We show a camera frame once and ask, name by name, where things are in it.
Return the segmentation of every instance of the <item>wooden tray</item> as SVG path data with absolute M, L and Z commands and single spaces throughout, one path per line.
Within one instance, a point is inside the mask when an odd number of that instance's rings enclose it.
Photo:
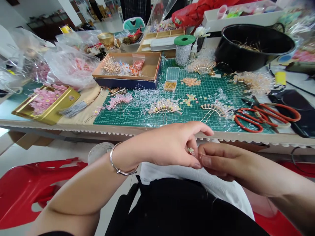
M 184 35 L 185 30 L 184 29 L 174 29 L 174 30 L 169 30 L 169 31 L 164 31 L 164 32 L 157 32 L 157 33 L 148 33 L 146 34 L 143 39 L 141 40 L 140 46 L 137 50 L 137 52 L 151 52 L 151 41 L 153 39 L 157 38 L 169 38 L 169 37 L 174 37 L 174 36 L 180 36 Z M 175 58 L 176 50 L 164 50 L 161 51 L 164 53 L 166 58 Z

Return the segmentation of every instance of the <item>person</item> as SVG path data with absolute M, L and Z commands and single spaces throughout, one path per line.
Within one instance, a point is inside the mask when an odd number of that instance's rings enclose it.
M 116 168 L 133 173 L 142 162 L 204 168 L 209 176 L 238 182 L 268 197 L 301 233 L 315 235 L 315 183 L 235 146 L 205 143 L 197 147 L 198 132 L 214 134 L 204 123 L 191 121 L 144 132 L 116 145 L 55 194 L 32 224 L 30 235 L 94 235 L 101 208 L 127 178 Z M 130 212 L 126 209 L 127 216 L 116 222 L 116 232 L 111 227 L 106 235 L 268 235 L 241 210 L 196 181 L 162 178 L 144 185 L 138 179 L 141 196 L 136 206 Z
M 91 5 L 91 7 L 92 7 L 96 17 L 99 19 L 100 22 L 102 22 L 103 15 L 102 15 L 101 11 L 98 8 L 96 0 L 89 0 L 89 3 Z

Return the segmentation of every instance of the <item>gold tin box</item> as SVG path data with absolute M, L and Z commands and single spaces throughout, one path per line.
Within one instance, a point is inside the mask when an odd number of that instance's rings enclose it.
M 22 102 L 14 111 L 13 115 L 21 116 L 26 119 L 36 120 L 41 123 L 48 125 L 55 125 L 62 117 L 59 111 L 65 108 L 71 107 L 76 100 L 80 97 L 80 94 L 73 88 L 67 86 L 68 89 L 58 98 L 44 113 L 41 115 L 34 115 L 34 108 L 29 104 L 33 101 L 34 97 L 27 98 Z M 46 89 L 49 91 L 54 91 L 53 87 L 42 86 L 40 89 Z

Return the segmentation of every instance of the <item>fingernail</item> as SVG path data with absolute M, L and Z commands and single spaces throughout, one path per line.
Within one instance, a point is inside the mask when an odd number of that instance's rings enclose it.
M 210 156 L 202 156 L 201 162 L 204 166 L 211 166 L 211 157 Z
M 199 163 L 199 162 L 198 162 L 198 163 L 195 163 L 195 164 L 193 165 L 193 168 L 194 168 L 194 169 L 200 169 L 200 168 L 201 168 L 200 163 Z

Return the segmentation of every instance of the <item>cardboard box under table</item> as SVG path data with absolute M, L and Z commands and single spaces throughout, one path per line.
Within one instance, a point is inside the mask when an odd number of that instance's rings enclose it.
M 145 55 L 145 61 L 141 69 L 142 76 L 117 76 L 104 75 L 103 61 L 106 61 L 109 56 L 115 61 L 133 64 L 132 55 Z M 161 71 L 161 56 L 160 52 L 137 52 L 137 53 L 109 53 L 92 73 L 95 81 L 100 86 L 106 87 L 121 87 L 127 89 L 156 89 L 158 86 L 158 78 Z

